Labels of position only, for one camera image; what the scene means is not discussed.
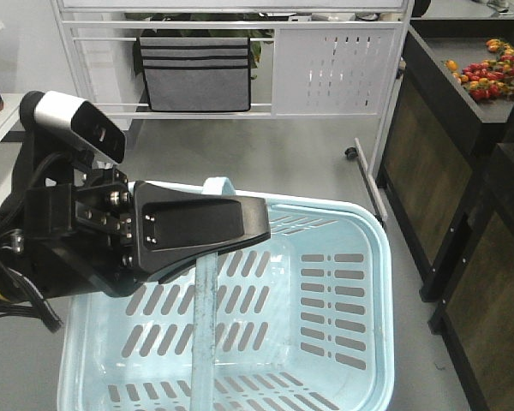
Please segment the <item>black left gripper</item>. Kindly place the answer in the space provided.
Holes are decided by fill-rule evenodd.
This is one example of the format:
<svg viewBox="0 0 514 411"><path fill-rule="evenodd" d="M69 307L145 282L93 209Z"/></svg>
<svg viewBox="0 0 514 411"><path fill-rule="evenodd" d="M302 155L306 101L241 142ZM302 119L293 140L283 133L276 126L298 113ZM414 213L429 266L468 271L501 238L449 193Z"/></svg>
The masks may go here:
<svg viewBox="0 0 514 411"><path fill-rule="evenodd" d="M133 205L134 216L128 178L116 168L92 170L80 186L26 191L23 256L44 296L128 296L132 254L139 281L168 283L200 257L270 238L266 201L237 195L229 180L194 192L137 181Z"/></svg>

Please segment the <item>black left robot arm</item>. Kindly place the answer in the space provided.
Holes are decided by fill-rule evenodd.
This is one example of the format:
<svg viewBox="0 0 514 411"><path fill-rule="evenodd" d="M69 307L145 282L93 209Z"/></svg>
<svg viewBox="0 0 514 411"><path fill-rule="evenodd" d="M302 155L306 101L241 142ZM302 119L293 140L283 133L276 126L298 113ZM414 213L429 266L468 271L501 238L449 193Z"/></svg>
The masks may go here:
<svg viewBox="0 0 514 411"><path fill-rule="evenodd" d="M0 206L0 318L36 318L58 331L54 298L126 297L271 235L261 198L130 182L90 161L85 152L21 148Z"/></svg>

